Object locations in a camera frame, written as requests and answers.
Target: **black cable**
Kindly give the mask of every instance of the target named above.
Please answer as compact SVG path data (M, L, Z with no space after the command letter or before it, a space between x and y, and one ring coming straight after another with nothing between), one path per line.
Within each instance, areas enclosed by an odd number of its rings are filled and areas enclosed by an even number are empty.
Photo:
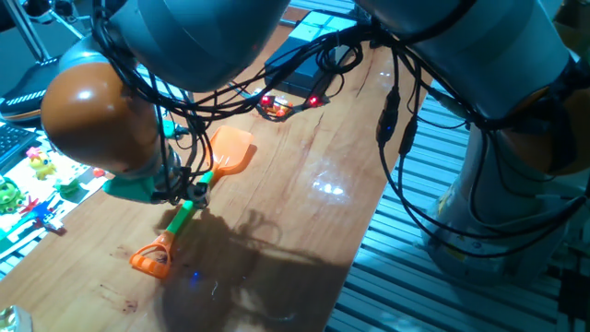
M149 73L149 80L152 86L156 87L156 77L154 74ZM158 131L159 131L159 147L162 153L162 164L164 166L164 183L166 185L166 194L172 193L170 177L168 173L168 154L166 153L166 137L164 136L164 119L160 107L156 107L156 113L158 114ZM166 197L166 200L172 201L172 197Z
M454 22L459 18L457 13L460 13L459 9L456 9L452 15L447 17L443 21L443 27L446 30L448 27L452 26ZM129 65L129 59L131 58L131 54L128 53L124 49L118 48L116 44L113 42L111 36L109 35L108 31L106 30L106 21L107 17L110 14L108 11L103 9L97 9L95 15L93 15L93 36L97 40L97 43L100 47L104 50L105 56L109 59L109 62L112 64L115 72L123 81L123 83L129 87L134 93L136 93L142 99L154 103L160 107L164 107L172 114L180 115L186 118L188 123L189 129L191 131L192 136L198 137L198 140L201 141L201 146L203 148L203 156L196 168L195 172L191 173L190 182L195 180L195 177L199 174L202 174L206 171L203 171L201 168L205 162L206 156L209 156L209 167L210 170L213 165L213 153L212 147L210 145L206 129L211 125L211 122L228 118L235 114L240 113L248 113L254 109L258 110L261 115L271 121L286 121L291 116L296 113L303 111L309 105L306 105L308 102L299 107L295 106L292 108L291 112L289 112L286 116L276 117L269 114L266 114L262 111L261 107L259 107L258 103L262 96L266 95L268 91L276 87L280 84L284 79L290 76L301 64L307 61L312 56L315 57L316 64L320 67L320 69L324 72L325 75L333 76L333 75L340 75L342 77L340 88L338 92L342 90L344 86L344 74L352 70L356 67L363 59L363 52L362 47L360 45L363 41L371 41L376 40L380 44L390 47L392 49L392 55L395 60L395 85L392 88L392 91L388 95L388 100L391 104L399 105L399 63L398 60L401 61L407 68L407 70L412 74L415 78L415 85L412 91L412 95L414 98L414 111L410 110L409 104L411 100L408 102L407 108L408 110L413 113L412 120L410 121L411 126L406 129L407 133L413 135L411 137L404 134L402 149L404 150L403 153L400 153L402 157L400 157L401 168L399 168L400 176L403 173L403 158L405 157L406 153L411 148L411 143L413 142L413 136L417 130L417 121L421 118L418 117L417 111L419 107L419 96L420 96L420 89L424 88L426 90L430 90L431 87L428 86L422 79L421 79L421 70L424 69L428 72L434 79L438 80L444 88L449 91L452 98L450 99L451 102L456 103L462 108L465 108L466 113L466 120L457 126L443 126L440 124L434 124L428 121L424 121L430 125L434 125L440 128L456 128L467 123L473 123L476 126L482 128L483 131L489 132L492 130L502 129L506 127L510 127L515 121L519 120L520 117L523 115L513 116L509 115L504 119L494 120L494 119L487 119L483 115L477 113L473 106L471 106L465 99L463 99L460 95L458 95L452 87L450 87L444 79L442 79L436 72L433 70L429 64L425 63L421 58L419 58L416 54L414 54L404 42L407 42L408 39L401 39L401 41L395 39L391 36L391 34L381 28L381 25L372 25L372 26L363 26L357 25L353 28L349 28L346 30L341 30L338 32L328 33L314 41L311 41L308 44L302 45L294 50L291 50L288 53L282 54L278 58L274 59L270 64L263 67L254 77L247 79L243 82L236 83L230 87L220 89L215 91L213 94L204 97L200 101L189 101L188 98L185 98L185 101L179 102L175 98L168 98L166 96L162 96L157 86L152 84L149 86L147 82L137 73L134 67ZM429 34L422 34L422 36L428 36L432 33L440 33L439 31L431 31ZM347 46L349 51L352 53L352 60L348 64L342 64L340 62L336 63L330 53L333 51L334 48L339 46ZM273 68L270 68L271 64L274 64L279 59L284 59L285 56L291 55L290 59L285 60L281 65L277 65ZM264 79L265 77L270 77L268 84L262 89L262 91L257 94L253 95L250 98L245 98L242 101L233 101L237 98L237 95L230 97L229 100L226 100L222 103L218 103L218 98L220 96L225 96L227 93L235 93L235 90L238 91L246 91L247 87L249 87L253 82ZM213 106L207 106L205 103L213 101ZM395 122L397 118L397 108L395 111L388 111L382 114L382 117L388 119L390 125L385 125L380 127L387 130L388 137L391 137L393 134L393 130L395 128ZM380 142L380 154L383 155L383 146L384 142ZM423 211L413 206L410 202L408 202L403 196L403 188L400 187L400 191L397 191L395 188L395 183L391 179L391 175L389 174L386 165L385 172L388 177L388 181L392 184L392 188L400 197L404 209L412 216L412 219L417 220L414 212L418 213L422 218L426 219L427 221L433 223L434 225L440 227L441 229L445 229L447 231L452 231L457 234L461 234L467 237L472 238L479 238L479 239L505 239L509 237L519 236L530 234L534 230L533 228L529 228L526 230L521 230L519 232L513 233L506 233L506 234L495 234L495 235L480 235L480 234L473 234L466 231L459 231L450 228L447 225L441 224L435 219L430 218L427 216ZM566 216L567 213L572 213L575 210L573 209L574 206L578 205L579 201L574 202L570 206L570 208L565 208L558 216ZM558 224L554 222L554 220L550 219L547 223L543 223L544 227L547 227L548 230L555 227Z
M391 177L391 174L389 173L389 168L387 166L387 161L385 159L385 154L384 154L384 146L380 146L379 147L379 157L381 159L381 163L383 166L383 171L385 172L385 176L387 177L387 182L391 185L392 189L394 190L394 192L398 195L398 196L403 196L403 188L400 188L399 190L397 189L394 180ZM403 162L405 159L405 156L400 155L399 157L399 162L400 164L398 165L398 183L400 182L400 177L402 176L400 171L399 171L399 166L402 166L403 168ZM568 221L568 218L575 212L577 211L583 204L585 203L585 199L584 198L580 198L578 199L578 201L574 202L574 204L571 205L571 208L568 209L568 214L565 213L561 213L561 216L564 217L563 219L560 219L559 222L556 222L553 226L551 226L550 228L547 228L543 233L541 233L537 238L531 240L528 243L525 243L519 247L516 247L514 249L508 250L506 252L502 252L502 253L495 253L495 254L487 254L487 255L482 255L482 254L475 254L475 253L471 253L468 252L466 250L463 250L461 248L458 248L457 246L448 243L446 241L443 241L440 237L438 237L437 235L435 235L432 231L428 230L428 228L426 228L421 222L420 220L418 220L418 218L416 218L416 216L414 215L414 213L412 212L412 210L410 210L410 208L407 205L402 205L404 210L406 211L406 213L412 218L412 220L416 223L416 225L422 230L424 231L427 235L429 235L432 239L436 240L438 243L441 243L442 245L444 245L445 247L455 250L457 253L463 254L463 255L468 255L471 257L475 257L475 258L499 258L499 257L504 257L507 255L513 255L519 252L524 251L525 249L533 246L534 244L538 243L539 241L545 239L547 236L549 236L552 232L554 232L555 230L557 230L559 227L561 227L563 224L565 224Z

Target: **wooden table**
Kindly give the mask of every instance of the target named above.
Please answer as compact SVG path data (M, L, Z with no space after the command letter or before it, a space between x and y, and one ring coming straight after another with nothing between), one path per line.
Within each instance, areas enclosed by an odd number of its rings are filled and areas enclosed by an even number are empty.
M278 27L241 78L289 32ZM255 148L247 167L223 176L209 208L182 230L165 281L127 261L174 208L98 192L67 216L65 236L48 235L0 282L0 308L25 308L35 332L321 331L385 186L375 127L393 65L386 49L364 51L324 107L284 124L249 113L210 128L247 130ZM402 105L412 85L403 71ZM405 125L408 113L401 114ZM390 166L400 133L388 146Z

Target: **orange spatula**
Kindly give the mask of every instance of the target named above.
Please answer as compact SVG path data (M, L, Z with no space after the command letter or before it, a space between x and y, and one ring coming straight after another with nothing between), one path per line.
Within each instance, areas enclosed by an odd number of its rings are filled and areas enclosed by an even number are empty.
M221 126L211 137L213 167L203 175L201 182L209 183L216 171L229 171L238 167L253 140L254 136L246 131Z

